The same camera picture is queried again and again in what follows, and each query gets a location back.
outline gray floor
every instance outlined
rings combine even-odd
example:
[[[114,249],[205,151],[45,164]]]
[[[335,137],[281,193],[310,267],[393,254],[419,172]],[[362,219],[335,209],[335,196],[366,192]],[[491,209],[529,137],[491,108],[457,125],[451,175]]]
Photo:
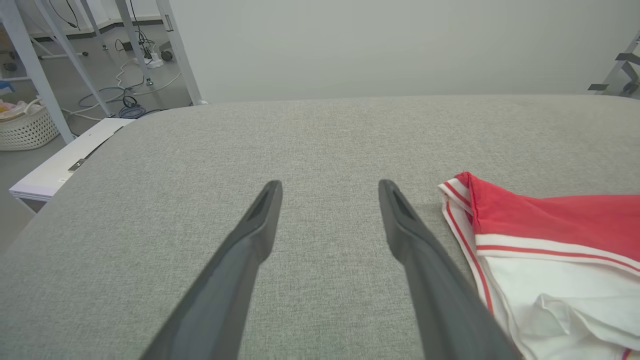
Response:
[[[150,40],[157,42],[159,47],[167,41],[166,32],[162,25],[142,26],[142,30]],[[120,72],[120,66],[134,57],[133,52],[116,51],[114,44],[116,39],[127,41],[127,35],[123,28],[112,29],[105,34],[107,51],[102,50],[102,46],[98,44],[95,38],[72,40],[71,43],[76,51],[89,52],[89,56],[81,57],[81,61],[89,75],[91,76],[97,88],[107,86],[116,86],[118,81],[115,76]],[[43,43],[54,54],[61,54],[63,51],[53,42]],[[24,67],[19,61],[16,61],[19,69],[16,72],[7,73],[3,70],[3,77],[10,78],[14,76],[25,76]],[[61,108],[71,111],[80,110],[77,105],[78,100],[90,94],[89,89],[76,72],[75,68],[67,58],[42,60],[40,62],[47,74],[47,78],[54,90],[58,103]],[[141,82],[142,72],[140,68],[131,62],[125,68],[125,73],[121,76],[123,86],[131,86]],[[179,72],[178,65],[175,61],[165,63],[162,67],[151,69],[154,87],[159,88],[171,81]],[[30,81],[14,83],[16,89],[15,97],[28,101],[33,99],[35,89]],[[138,92],[151,91],[154,87],[143,85]],[[108,90],[103,92],[104,98],[109,99],[115,96],[117,90]],[[166,88],[149,95],[135,96],[138,102],[147,110],[181,108],[189,106],[191,99],[187,93],[187,89],[182,77],[176,79]],[[89,98],[83,104],[95,104],[95,99]],[[111,111],[118,113],[122,108],[121,102],[112,102],[109,104]],[[104,112],[98,107],[84,113],[87,116],[102,118]],[[81,134],[92,127],[95,122],[79,117],[70,117],[69,125],[71,130],[76,134]],[[32,214],[19,204],[7,191],[9,187],[18,180],[39,166],[42,162],[62,149],[65,145],[64,141],[59,137],[55,138],[47,145],[30,151],[0,151],[0,252],[11,244],[15,237],[20,233],[22,228],[31,220]]]

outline red fabric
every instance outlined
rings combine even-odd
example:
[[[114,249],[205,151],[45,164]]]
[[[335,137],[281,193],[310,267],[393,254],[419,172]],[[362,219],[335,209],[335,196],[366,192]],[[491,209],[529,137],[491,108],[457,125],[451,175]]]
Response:
[[[470,190],[476,234],[583,245],[640,261],[640,195],[535,199],[511,193],[469,172],[456,175],[456,179]]]

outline caster wheel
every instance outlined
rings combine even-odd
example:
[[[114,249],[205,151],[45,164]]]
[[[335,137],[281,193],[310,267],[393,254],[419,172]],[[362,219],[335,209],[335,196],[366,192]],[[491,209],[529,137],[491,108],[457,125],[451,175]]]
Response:
[[[622,91],[626,92],[627,94],[631,95],[634,92],[636,92],[636,90],[638,90],[638,84],[634,84],[634,83],[628,83],[625,85],[625,87],[622,88]]]
[[[10,72],[14,72],[18,70],[18,66],[15,63],[6,63],[4,64],[4,69]]]
[[[164,61],[171,61],[173,59],[173,54],[171,53],[171,51],[163,51],[160,53],[160,57],[162,57],[162,60]]]

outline cloth fold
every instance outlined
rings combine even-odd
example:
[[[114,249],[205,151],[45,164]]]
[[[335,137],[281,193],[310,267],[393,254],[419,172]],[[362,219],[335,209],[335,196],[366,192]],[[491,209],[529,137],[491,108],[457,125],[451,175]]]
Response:
[[[439,189],[480,299],[526,358],[640,350],[640,195],[535,199],[468,172]]]

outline red stripe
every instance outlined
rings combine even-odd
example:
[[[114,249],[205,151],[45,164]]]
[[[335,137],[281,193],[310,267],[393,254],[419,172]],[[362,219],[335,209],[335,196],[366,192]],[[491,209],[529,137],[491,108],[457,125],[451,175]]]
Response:
[[[482,272],[482,269],[480,268],[480,264],[478,263],[478,260],[476,259],[475,255],[474,255],[474,252],[471,251],[471,248],[469,247],[469,244],[467,243],[467,239],[465,239],[465,236],[462,235],[462,231],[460,231],[460,227],[458,226],[458,223],[456,222],[456,219],[453,217],[453,214],[451,213],[451,208],[449,207],[449,202],[448,201],[447,201],[447,214],[449,214],[449,217],[451,218],[451,221],[453,222],[453,226],[456,228],[456,231],[458,232],[458,235],[460,235],[460,238],[462,239],[462,243],[465,244],[465,248],[467,248],[467,252],[469,253],[469,256],[471,256],[471,260],[474,262],[474,265],[476,266],[476,270],[477,270],[478,274],[480,275],[480,281],[482,281],[482,287],[483,287],[483,290],[484,290],[484,297],[486,299],[486,306],[489,309],[489,311],[491,312],[491,314],[493,314],[493,304],[491,302],[491,295],[489,294],[489,287],[486,285],[486,279],[484,278],[484,273]]]
[[[448,181],[444,183],[444,186],[446,186],[449,190],[451,190],[453,195],[457,196],[458,199],[462,200],[462,202],[464,202],[465,205],[471,207],[471,203],[469,202],[469,200],[467,200],[464,196],[460,195],[460,193],[451,184],[449,184]]]
[[[513,247],[513,246],[505,246],[505,245],[478,245],[476,247],[478,251],[480,250],[504,250],[504,251],[513,251],[513,252],[526,252],[531,254],[545,254],[545,255],[558,255],[558,256],[569,256],[571,258],[589,258],[589,259],[600,259],[611,261],[612,263],[620,264],[631,268],[637,272],[640,272],[640,269],[624,263],[620,260],[607,258],[606,256],[600,255],[592,255],[592,254],[582,254],[580,252],[562,252],[562,251],[553,251],[553,250],[545,250],[545,249],[526,249],[522,247]]]

